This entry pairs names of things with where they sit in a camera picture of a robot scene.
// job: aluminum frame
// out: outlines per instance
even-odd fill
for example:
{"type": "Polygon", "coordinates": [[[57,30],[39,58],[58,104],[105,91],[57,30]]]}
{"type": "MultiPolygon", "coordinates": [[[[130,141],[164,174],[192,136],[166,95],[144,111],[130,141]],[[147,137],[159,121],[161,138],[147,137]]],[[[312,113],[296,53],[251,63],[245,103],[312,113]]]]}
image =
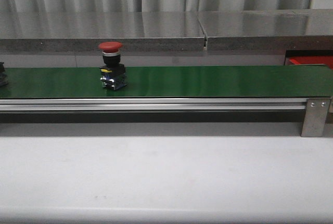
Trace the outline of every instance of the aluminum frame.
{"type": "Polygon", "coordinates": [[[0,111],[304,110],[306,98],[3,99],[0,111]]]}

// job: metal bracket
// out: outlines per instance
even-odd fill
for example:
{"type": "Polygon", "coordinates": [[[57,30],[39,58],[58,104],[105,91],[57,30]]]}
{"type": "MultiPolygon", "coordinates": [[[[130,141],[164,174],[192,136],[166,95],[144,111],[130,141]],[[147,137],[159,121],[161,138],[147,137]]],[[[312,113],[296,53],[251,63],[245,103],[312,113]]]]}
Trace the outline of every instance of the metal bracket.
{"type": "Polygon", "coordinates": [[[302,137],[321,137],[323,135],[330,102],[330,98],[308,99],[302,137]]]}

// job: white table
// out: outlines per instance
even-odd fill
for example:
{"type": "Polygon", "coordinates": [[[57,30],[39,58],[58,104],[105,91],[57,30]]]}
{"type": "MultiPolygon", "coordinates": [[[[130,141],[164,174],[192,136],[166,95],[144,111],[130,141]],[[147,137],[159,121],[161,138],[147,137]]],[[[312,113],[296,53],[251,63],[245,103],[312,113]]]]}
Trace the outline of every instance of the white table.
{"type": "Polygon", "coordinates": [[[0,124],[0,222],[333,222],[333,124],[0,124]]]}

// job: stainless steel counter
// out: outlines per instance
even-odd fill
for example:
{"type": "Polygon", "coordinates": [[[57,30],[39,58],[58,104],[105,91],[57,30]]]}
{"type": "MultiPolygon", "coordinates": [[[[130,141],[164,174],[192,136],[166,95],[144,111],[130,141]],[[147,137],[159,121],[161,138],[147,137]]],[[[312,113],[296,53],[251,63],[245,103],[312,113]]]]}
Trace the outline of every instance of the stainless steel counter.
{"type": "Polygon", "coordinates": [[[94,51],[121,41],[124,51],[198,51],[194,12],[1,13],[1,51],[94,51]]]}
{"type": "Polygon", "coordinates": [[[208,50],[333,49],[333,10],[199,12],[208,50]]]}
{"type": "Polygon", "coordinates": [[[0,51],[333,49],[333,10],[0,13],[0,51]]]}

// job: red mushroom button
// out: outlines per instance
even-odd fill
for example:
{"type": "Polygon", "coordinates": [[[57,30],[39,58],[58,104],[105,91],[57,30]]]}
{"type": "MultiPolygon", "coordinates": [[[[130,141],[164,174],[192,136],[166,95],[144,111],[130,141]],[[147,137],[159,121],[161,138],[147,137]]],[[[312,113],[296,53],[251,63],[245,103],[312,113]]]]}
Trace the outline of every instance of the red mushroom button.
{"type": "Polygon", "coordinates": [[[119,48],[122,47],[123,44],[120,42],[110,41],[103,42],[98,45],[98,48],[103,50],[103,52],[118,52],[119,48]]]}

